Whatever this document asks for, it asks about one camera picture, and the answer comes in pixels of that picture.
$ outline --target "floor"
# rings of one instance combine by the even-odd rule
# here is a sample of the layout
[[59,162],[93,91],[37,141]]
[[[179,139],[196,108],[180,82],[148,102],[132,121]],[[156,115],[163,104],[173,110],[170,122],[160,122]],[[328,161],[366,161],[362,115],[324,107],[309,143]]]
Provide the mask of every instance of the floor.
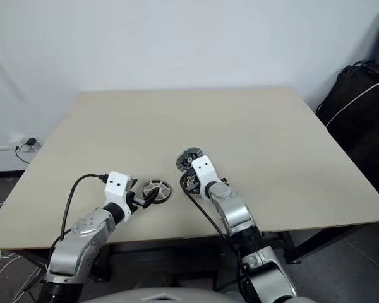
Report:
[[[0,179],[0,200],[7,195],[16,184],[17,179]],[[314,230],[292,232],[295,243],[303,241]],[[379,224],[367,226],[347,237],[347,241],[364,252],[379,266]],[[345,241],[338,241],[314,255],[303,259],[301,264],[285,264],[282,252],[276,251],[282,264],[294,282],[299,295],[309,297],[319,303],[379,303],[379,268],[362,254],[357,252]],[[0,269],[12,262],[16,256],[1,260]],[[150,271],[176,270],[177,264],[170,261],[152,261],[126,263],[117,256],[111,259],[113,276],[110,282],[94,283],[89,281],[83,289],[81,300],[88,300],[101,295],[131,289]],[[13,261],[0,274],[0,302],[14,302],[17,291],[25,279],[34,270],[34,266],[23,258]],[[223,281],[229,276],[220,277]],[[183,286],[208,288],[210,280],[183,281]],[[36,297],[40,290],[38,283],[32,293]],[[25,294],[17,302],[32,303]]]

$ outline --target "black bag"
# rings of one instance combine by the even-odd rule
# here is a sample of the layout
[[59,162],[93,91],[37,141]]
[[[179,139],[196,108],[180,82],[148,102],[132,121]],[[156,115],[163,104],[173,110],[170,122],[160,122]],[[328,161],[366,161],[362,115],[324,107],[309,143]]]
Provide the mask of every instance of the black bag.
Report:
[[[366,67],[355,69],[355,66],[343,69],[319,106],[317,116],[324,125],[360,93],[379,82],[379,76]],[[343,110],[327,129],[379,192],[379,86]]]

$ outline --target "wall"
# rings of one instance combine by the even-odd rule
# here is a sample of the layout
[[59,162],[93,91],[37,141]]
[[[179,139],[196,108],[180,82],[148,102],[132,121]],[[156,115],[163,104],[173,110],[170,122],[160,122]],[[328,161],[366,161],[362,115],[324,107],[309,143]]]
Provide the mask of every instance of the wall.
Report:
[[288,85],[314,108],[378,33],[379,0],[0,0],[0,147],[80,90]]

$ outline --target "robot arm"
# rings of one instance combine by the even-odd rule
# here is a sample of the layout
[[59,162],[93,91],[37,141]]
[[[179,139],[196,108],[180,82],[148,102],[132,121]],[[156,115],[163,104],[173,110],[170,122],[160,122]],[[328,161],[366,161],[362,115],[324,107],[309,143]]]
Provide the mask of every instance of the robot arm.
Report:
[[80,218],[71,232],[56,246],[45,276],[38,302],[78,302],[83,284],[100,248],[119,222],[126,222],[139,206],[147,208],[157,197],[152,190],[147,199],[135,197],[130,189],[136,179],[110,172],[105,186],[105,206]]
[[265,244],[246,203],[228,184],[222,182],[207,156],[192,160],[201,197],[211,202],[234,244],[246,276],[241,280],[246,302],[285,302],[296,296],[295,288],[282,268],[273,249]]

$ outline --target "table top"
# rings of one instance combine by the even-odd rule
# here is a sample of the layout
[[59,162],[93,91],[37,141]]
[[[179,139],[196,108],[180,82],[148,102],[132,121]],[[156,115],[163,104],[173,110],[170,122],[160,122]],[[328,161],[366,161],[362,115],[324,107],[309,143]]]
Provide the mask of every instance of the table top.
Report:
[[[0,210],[0,248],[49,247],[79,176],[111,170],[172,195],[118,225],[109,242],[215,235],[179,187],[177,156],[207,154],[262,231],[379,222],[379,194],[290,88],[86,92],[49,136]],[[104,205],[104,184],[80,183],[68,226]],[[216,219],[211,205],[202,205]]]

